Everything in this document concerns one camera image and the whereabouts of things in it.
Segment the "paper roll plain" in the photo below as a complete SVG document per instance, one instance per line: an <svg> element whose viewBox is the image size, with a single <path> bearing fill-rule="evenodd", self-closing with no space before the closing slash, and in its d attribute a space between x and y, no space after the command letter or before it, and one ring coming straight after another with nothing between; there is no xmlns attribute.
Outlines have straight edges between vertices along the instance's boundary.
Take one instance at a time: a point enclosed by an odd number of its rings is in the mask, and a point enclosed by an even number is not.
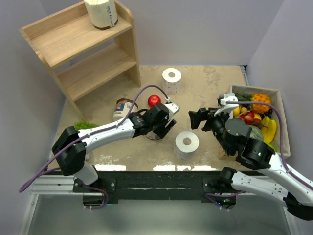
<svg viewBox="0 0 313 235"><path fill-rule="evenodd" d="M118 22L114 0L84 0L85 7L95 28L105 30Z"/></svg>

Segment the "paper roll cartoon label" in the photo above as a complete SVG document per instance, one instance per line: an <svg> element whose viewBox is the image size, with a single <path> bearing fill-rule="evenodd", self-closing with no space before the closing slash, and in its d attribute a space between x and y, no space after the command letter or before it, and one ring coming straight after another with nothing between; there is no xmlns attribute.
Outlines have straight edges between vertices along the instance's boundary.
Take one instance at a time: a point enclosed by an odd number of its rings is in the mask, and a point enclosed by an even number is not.
<svg viewBox="0 0 313 235"><path fill-rule="evenodd" d="M147 133L147 134L146 134L146 137L147 137L148 139L154 140L154 141L161 139L161 137L160 137L159 135L155 134L154 132L149 132L149 133Z"/></svg>

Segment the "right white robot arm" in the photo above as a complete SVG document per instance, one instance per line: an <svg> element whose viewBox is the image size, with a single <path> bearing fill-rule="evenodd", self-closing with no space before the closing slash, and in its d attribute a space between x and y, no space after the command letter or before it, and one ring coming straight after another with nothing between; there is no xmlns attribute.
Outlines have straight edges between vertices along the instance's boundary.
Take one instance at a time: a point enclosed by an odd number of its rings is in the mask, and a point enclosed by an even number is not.
<svg viewBox="0 0 313 235"><path fill-rule="evenodd" d="M286 207L293 216L311 221L313 219L313 183L299 172L285 169L280 155L262 140L250 136L252 127L242 120L230 119L228 113L214 114L214 108L189 111L192 129L204 121L203 131L212 131L227 155L236 156L242 166L270 177L273 182L254 179L246 174L225 167L220 175L210 181L215 190L251 192L272 199Z"/></svg>

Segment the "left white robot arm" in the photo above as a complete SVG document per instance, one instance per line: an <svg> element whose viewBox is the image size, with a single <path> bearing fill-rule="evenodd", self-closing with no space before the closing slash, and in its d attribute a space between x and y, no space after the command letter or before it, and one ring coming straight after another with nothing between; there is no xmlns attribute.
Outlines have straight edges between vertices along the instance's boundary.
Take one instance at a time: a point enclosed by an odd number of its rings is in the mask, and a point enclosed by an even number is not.
<svg viewBox="0 0 313 235"><path fill-rule="evenodd" d="M145 136L150 132L163 138L176 124L173 116L180 110L174 102L158 103L144 114L131 112L127 117L96 128L77 131L66 128L56 140L52 153L64 176L75 176L90 192L101 188L96 169L86 162L86 155L106 144Z"/></svg>

